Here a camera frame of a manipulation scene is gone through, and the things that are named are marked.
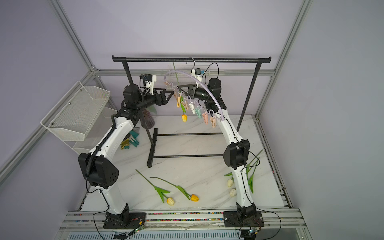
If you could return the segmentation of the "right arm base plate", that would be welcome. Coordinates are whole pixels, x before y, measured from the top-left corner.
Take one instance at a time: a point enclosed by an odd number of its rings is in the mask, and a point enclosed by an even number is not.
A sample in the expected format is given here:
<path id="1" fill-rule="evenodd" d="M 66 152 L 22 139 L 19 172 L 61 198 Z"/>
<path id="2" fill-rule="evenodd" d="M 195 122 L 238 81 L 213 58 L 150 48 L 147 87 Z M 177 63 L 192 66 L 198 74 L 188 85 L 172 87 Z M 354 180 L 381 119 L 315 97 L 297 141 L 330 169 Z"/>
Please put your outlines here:
<path id="1" fill-rule="evenodd" d="M 264 227 L 264 219 L 261 211 L 256 211 L 248 217 L 241 217 L 237 211 L 224 211 L 223 212 L 224 225 L 226 228 L 229 227 Z"/>

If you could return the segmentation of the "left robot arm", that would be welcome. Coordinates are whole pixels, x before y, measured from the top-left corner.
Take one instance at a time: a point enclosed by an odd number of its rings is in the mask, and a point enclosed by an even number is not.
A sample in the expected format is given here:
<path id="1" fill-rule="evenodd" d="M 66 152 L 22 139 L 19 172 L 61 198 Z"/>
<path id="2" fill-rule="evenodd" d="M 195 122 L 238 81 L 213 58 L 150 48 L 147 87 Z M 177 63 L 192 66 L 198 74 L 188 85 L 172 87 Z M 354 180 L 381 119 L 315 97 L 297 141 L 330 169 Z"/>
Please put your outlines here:
<path id="1" fill-rule="evenodd" d="M 122 215 L 128 206 L 116 184 L 119 170 L 112 163 L 115 153 L 139 122 L 143 110 L 153 105 L 166 105 L 173 94 L 174 91 L 166 89 L 143 91 L 135 84 L 126 86 L 121 108 L 111 115 L 112 125 L 107 133 L 90 152 L 79 155 L 78 161 L 86 186 L 93 186 L 101 192 L 110 215 Z"/>

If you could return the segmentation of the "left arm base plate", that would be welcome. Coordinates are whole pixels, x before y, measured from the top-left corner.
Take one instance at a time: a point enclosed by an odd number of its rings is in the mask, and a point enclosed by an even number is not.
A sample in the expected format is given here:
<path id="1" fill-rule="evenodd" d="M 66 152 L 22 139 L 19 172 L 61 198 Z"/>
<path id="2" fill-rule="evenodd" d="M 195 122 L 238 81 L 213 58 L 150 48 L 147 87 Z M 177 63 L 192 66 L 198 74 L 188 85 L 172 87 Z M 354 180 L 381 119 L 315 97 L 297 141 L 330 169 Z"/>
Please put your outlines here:
<path id="1" fill-rule="evenodd" d="M 106 221 L 103 225 L 104 229 L 137 229 L 143 226 L 146 220 L 146 213 L 122 213 L 121 215 L 113 215 L 106 213 Z"/>

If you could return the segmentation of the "black clothes rack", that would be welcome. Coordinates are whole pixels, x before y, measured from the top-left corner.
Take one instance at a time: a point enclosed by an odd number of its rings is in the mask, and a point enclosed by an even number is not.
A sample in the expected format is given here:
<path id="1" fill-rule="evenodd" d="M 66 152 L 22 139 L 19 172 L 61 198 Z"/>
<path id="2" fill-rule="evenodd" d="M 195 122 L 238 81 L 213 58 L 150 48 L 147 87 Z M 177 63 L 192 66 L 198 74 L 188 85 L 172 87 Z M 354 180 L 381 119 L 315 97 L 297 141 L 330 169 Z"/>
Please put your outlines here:
<path id="1" fill-rule="evenodd" d="M 124 90 L 124 101 L 122 102 L 122 113 L 133 114 L 152 105 L 165 105 L 169 99 L 166 98 L 164 89 L 156 93 L 154 89 L 155 78 L 149 75 L 142 75 L 141 79 L 145 84 L 145 91 L 140 92 L 139 87 L 133 83 L 129 62 L 188 62 L 185 58 L 128 58 L 112 57 L 116 63 L 122 63 L 130 84 Z M 194 70 L 190 74 L 173 70 L 170 74 L 182 74 L 195 81 L 194 84 L 179 85 L 177 104 L 183 111 L 190 109 L 199 118 L 204 119 L 205 123 L 213 126 L 220 126 L 222 133 L 228 141 L 228 146 L 224 152 L 224 161 L 228 167 L 237 169 L 245 166 L 250 154 L 250 143 L 239 135 L 239 127 L 234 127 L 230 120 L 227 107 L 221 98 L 221 80 L 218 77 L 211 78 L 208 85 L 201 82 L 200 77 Z"/>

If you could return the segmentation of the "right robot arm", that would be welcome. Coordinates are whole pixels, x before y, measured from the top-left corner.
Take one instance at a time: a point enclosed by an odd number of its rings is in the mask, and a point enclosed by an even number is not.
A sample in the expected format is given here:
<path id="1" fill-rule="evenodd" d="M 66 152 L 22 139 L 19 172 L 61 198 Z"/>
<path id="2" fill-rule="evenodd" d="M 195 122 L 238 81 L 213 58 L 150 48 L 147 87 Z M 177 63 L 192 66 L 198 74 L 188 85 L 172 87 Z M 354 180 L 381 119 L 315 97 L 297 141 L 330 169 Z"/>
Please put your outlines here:
<path id="1" fill-rule="evenodd" d="M 247 175 L 250 142 L 241 137 L 230 119 L 221 95 L 221 80 L 211 78 L 207 86 L 198 81 L 196 84 L 178 86 L 178 90 L 192 100 L 204 101 L 207 110 L 204 119 L 216 121 L 227 143 L 223 158 L 226 166 L 231 169 L 237 191 L 237 214 L 243 220 L 256 215 L 257 208 L 251 196 Z"/>

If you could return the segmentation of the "purple clip hanger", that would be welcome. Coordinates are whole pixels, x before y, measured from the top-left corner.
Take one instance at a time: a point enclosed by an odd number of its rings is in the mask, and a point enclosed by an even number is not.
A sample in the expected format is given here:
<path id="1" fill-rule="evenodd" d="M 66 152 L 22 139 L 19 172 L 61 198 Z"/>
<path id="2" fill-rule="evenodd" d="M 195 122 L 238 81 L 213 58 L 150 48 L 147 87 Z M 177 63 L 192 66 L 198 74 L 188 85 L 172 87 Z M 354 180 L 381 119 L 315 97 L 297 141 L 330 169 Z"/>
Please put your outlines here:
<path id="1" fill-rule="evenodd" d="M 183 75 L 194 81 L 192 84 L 187 85 L 174 85 L 171 81 L 167 80 L 169 75 Z M 183 72 L 176 69 L 165 73 L 165 84 L 177 91 L 178 107 L 183 105 L 182 118 L 186 117 L 186 110 L 189 108 L 200 119 L 203 119 L 207 124 L 211 122 L 212 126 L 217 125 L 217 121 L 224 122 L 226 120 L 224 111 L 227 109 L 221 97 L 222 82 L 218 77 L 211 78 L 206 82 L 206 72 L 200 68 L 192 67 L 190 72 Z"/>

